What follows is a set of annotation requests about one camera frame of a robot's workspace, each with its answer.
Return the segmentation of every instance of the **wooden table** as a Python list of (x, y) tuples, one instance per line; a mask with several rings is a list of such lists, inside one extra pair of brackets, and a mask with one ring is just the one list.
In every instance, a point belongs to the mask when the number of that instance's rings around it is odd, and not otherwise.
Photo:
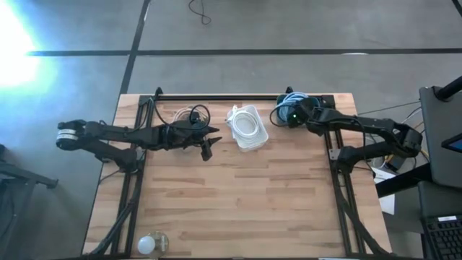
[[(334, 97), (339, 111), (356, 113), (352, 94)], [(121, 96), (115, 126), (133, 127), (138, 99), (139, 95)], [(223, 139), (212, 147), (208, 162), (202, 161), (199, 148), (147, 153), (132, 256), (140, 256), (138, 239), (155, 230), (170, 239), (166, 257), (344, 256), (324, 138), (304, 128), (271, 125), (274, 102), (269, 101), (159, 101), (157, 107), (166, 121), (172, 121), (177, 110), (198, 103), (209, 107), (210, 125), (220, 129), (210, 137)], [(225, 124), (234, 104), (257, 107), (269, 133), (262, 148), (238, 150)], [(157, 124), (155, 116), (153, 125)], [(362, 145), (362, 134), (342, 135), (345, 145)], [(105, 165), (102, 177), (116, 169)], [(119, 173), (100, 184), (84, 253), (94, 249), (113, 225), (122, 183)], [(371, 173), (355, 169), (352, 183), (361, 221), (391, 251)], [(354, 232), (349, 233), (354, 244)], [(120, 251), (125, 237), (126, 226)]]

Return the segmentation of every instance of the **sunlight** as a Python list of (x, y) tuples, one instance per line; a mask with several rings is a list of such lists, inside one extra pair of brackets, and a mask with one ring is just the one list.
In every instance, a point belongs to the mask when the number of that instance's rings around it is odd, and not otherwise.
[(35, 79), (38, 57), (27, 57), (35, 47), (31, 37), (5, 0), (0, 0), (0, 89), (17, 87)]

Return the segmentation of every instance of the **clear plastic container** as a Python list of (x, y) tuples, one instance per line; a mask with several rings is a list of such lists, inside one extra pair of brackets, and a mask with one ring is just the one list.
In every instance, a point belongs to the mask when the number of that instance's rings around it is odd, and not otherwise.
[(227, 114), (227, 125), (241, 152), (256, 150), (268, 141), (268, 132), (254, 105), (242, 108), (235, 105)]

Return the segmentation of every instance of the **concrete floor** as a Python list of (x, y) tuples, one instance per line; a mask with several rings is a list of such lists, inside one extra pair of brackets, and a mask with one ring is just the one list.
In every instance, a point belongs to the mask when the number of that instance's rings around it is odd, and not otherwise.
[[(87, 152), (57, 149), (56, 125), (79, 118), (111, 122), (128, 57), (17, 59), (12, 48), (129, 50), (142, 2), (0, 2), (0, 29), (7, 36), (0, 51), (11, 58), (0, 61), (0, 143), (22, 168), (59, 178), (58, 188), (35, 190), (18, 245), (26, 257), (80, 254), (101, 164)], [(450, 0), (204, 3), (212, 18), (207, 26), (189, 12), (188, 0), (153, 1), (140, 49), (462, 46), (462, 18)], [(361, 112), (415, 101), (420, 87), (445, 85), (461, 75), (461, 67), (462, 54), (138, 57), (128, 93), (157, 86), (167, 93), (281, 92), (292, 86), (353, 92)], [(371, 116), (401, 121), (417, 106)], [(420, 121), (417, 116), (410, 124)], [(417, 234), (389, 232), (398, 255), (419, 256)]]

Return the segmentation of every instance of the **blue cable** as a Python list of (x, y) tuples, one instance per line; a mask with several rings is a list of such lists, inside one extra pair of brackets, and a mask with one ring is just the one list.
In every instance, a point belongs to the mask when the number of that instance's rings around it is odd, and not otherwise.
[[(300, 101), (304, 98), (309, 98), (309, 97), (303, 92), (292, 92), (288, 94), (286, 97), (284, 97), (282, 102), (280, 102), (276, 106), (276, 108), (278, 108), (278, 117), (282, 121), (287, 122), (287, 114), (289, 113), (289, 105), (295, 104), (297, 101)], [(312, 97), (312, 98), (318, 101), (318, 107), (320, 107), (321, 104), (319, 103), (319, 100), (315, 97)]]

